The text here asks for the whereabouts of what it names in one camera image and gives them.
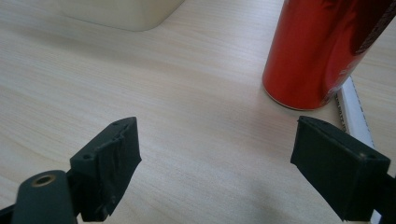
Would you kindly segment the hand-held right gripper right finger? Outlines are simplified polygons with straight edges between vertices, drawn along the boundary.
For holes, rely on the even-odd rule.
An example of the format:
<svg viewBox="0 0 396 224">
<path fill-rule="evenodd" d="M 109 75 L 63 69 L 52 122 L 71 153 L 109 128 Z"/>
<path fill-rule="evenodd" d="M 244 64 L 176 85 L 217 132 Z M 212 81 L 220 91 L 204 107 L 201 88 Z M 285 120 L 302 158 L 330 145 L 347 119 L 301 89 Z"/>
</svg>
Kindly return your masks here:
<svg viewBox="0 0 396 224">
<path fill-rule="evenodd" d="M 290 162 L 343 221 L 391 221 L 390 159 L 330 123 L 300 116 Z"/>
</svg>

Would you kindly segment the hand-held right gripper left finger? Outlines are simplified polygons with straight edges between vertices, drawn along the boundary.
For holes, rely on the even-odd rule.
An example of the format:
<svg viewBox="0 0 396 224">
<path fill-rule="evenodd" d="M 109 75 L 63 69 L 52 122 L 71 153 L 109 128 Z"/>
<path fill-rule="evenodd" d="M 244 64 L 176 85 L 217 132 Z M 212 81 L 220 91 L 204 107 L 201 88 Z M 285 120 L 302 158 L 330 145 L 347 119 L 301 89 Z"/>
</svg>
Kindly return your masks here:
<svg viewBox="0 0 396 224">
<path fill-rule="evenodd" d="M 111 216 L 141 162 L 137 119 L 110 123 L 70 159 L 74 210 L 85 222 Z"/>
</svg>

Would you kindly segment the red metal can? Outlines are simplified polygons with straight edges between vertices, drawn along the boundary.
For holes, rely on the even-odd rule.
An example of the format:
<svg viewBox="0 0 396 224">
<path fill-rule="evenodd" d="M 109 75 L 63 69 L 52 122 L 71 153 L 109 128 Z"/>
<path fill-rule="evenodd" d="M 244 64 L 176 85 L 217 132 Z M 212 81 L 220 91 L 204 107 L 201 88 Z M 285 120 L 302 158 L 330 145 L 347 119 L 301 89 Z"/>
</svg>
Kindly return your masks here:
<svg viewBox="0 0 396 224">
<path fill-rule="evenodd" d="M 262 74 L 297 110 L 326 105 L 396 17 L 396 0 L 285 0 Z"/>
</svg>

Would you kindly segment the cream plastic container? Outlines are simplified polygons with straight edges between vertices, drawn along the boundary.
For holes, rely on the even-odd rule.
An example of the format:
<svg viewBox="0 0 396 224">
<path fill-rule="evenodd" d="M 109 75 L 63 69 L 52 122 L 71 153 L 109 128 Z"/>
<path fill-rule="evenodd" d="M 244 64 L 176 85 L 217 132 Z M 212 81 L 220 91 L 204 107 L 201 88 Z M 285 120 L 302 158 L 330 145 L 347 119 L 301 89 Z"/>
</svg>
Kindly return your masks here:
<svg viewBox="0 0 396 224">
<path fill-rule="evenodd" d="M 166 20 L 185 0 L 59 0 L 71 17 L 129 31 L 146 31 Z"/>
</svg>

